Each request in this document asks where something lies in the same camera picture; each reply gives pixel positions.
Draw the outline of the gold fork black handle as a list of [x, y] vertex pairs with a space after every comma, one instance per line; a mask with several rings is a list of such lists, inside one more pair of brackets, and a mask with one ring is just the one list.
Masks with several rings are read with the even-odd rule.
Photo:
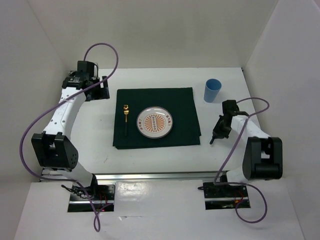
[[123, 113], [124, 113], [124, 116], [125, 116], [125, 119], [124, 119], [124, 136], [127, 137], [128, 136], [128, 115], [129, 115], [129, 106], [127, 104], [125, 104], [123, 106]]

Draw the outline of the round plate orange sunburst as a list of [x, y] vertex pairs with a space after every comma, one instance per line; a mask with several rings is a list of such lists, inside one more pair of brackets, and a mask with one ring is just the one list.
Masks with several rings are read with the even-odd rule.
[[147, 107], [136, 119], [140, 134], [149, 139], [160, 139], [168, 135], [173, 128], [173, 117], [163, 107]]

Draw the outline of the blue plastic cup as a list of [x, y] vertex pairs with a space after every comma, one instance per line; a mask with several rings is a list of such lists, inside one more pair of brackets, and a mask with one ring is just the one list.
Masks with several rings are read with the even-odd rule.
[[220, 89], [222, 88], [222, 83], [215, 78], [208, 79], [205, 83], [204, 96], [203, 99], [207, 103], [212, 103], [217, 97]]

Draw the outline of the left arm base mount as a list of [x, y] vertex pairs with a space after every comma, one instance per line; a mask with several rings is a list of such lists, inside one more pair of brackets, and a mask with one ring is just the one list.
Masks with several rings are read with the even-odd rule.
[[[79, 186], [72, 185], [72, 187], [67, 187], [62, 184], [61, 187], [70, 193], [68, 213], [93, 212], [89, 199]], [[87, 188], [87, 193], [97, 212], [114, 211], [115, 189], [115, 184], [98, 185], [95, 193]]]

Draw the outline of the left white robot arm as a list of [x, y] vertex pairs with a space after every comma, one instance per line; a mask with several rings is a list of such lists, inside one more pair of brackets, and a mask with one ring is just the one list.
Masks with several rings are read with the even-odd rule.
[[84, 102], [110, 97], [108, 83], [100, 84], [98, 72], [96, 63], [78, 61], [77, 69], [62, 82], [60, 106], [42, 133], [35, 133], [31, 138], [39, 165], [75, 180], [88, 200], [99, 195], [98, 181], [79, 163], [79, 152], [71, 142], [71, 132]]

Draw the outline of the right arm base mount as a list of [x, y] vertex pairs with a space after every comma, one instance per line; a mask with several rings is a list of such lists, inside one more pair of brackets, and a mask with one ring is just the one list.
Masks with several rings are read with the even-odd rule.
[[213, 182], [203, 182], [197, 188], [203, 192], [206, 210], [226, 210], [251, 207], [247, 188], [239, 185], [214, 185]]

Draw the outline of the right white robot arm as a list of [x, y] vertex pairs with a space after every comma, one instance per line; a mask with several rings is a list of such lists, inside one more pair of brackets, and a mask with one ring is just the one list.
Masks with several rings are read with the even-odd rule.
[[[266, 111], [266, 108], [258, 112], [248, 114], [241, 111], [238, 103], [233, 99], [222, 102], [222, 115], [213, 128], [210, 144], [217, 139], [227, 139], [234, 131], [238, 137], [227, 155], [226, 160], [218, 170], [214, 184], [223, 196], [230, 196], [236, 189], [236, 185], [246, 184], [254, 180], [278, 180], [283, 176], [283, 142], [279, 137], [272, 137], [257, 126], [251, 117]], [[238, 143], [243, 140], [246, 143], [242, 164], [234, 170], [222, 174], [224, 167], [233, 155]]]

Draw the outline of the dark green cloth placemat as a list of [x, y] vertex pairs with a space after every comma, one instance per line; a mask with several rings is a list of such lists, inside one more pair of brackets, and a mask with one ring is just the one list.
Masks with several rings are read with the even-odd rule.
[[200, 145], [193, 88], [119, 89], [113, 132], [118, 150]]

